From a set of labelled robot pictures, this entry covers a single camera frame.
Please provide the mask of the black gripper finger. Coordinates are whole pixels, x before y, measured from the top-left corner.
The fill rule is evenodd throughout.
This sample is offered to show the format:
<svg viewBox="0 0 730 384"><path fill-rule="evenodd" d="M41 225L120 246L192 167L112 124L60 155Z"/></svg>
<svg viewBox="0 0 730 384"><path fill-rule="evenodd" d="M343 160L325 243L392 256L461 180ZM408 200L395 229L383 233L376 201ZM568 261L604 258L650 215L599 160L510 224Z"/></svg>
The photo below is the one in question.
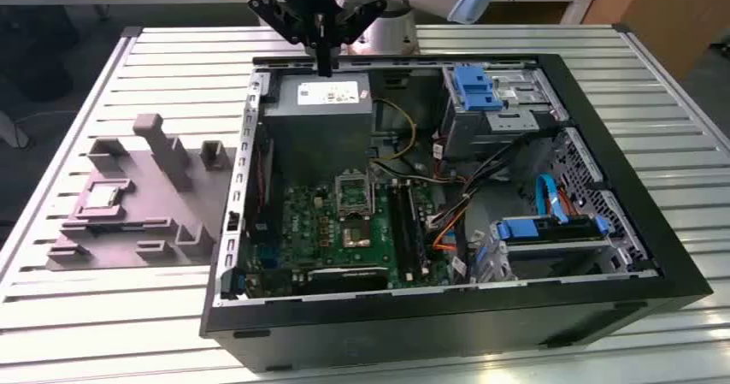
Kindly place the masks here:
<svg viewBox="0 0 730 384"><path fill-rule="evenodd" d="M317 75L325 77L325 44L323 38L285 38L281 30L283 0L248 0L248 7L289 44L301 44L316 60Z"/></svg>
<svg viewBox="0 0 730 384"><path fill-rule="evenodd" d="M376 0L345 10L333 5L325 12L325 77L337 68L335 57L341 45L352 44L387 8L385 0Z"/></svg>

